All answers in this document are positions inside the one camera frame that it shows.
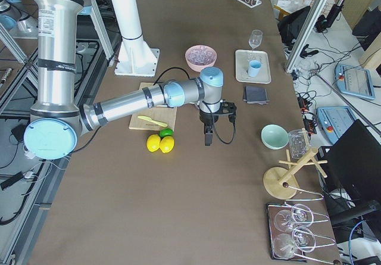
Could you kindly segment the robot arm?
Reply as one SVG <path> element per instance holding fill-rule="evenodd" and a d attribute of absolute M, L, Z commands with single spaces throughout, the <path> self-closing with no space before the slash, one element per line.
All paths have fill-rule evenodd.
<path fill-rule="evenodd" d="M 184 82 L 170 80 L 127 95 L 78 106 L 74 103 L 77 15 L 90 0 L 34 0 L 38 15 L 38 98 L 30 110 L 25 147 L 35 156 L 56 160 L 70 154 L 85 133 L 159 105 L 197 104 L 205 144 L 216 134 L 220 116 L 236 120 L 236 106 L 221 97 L 223 72 L 206 67 Z"/>

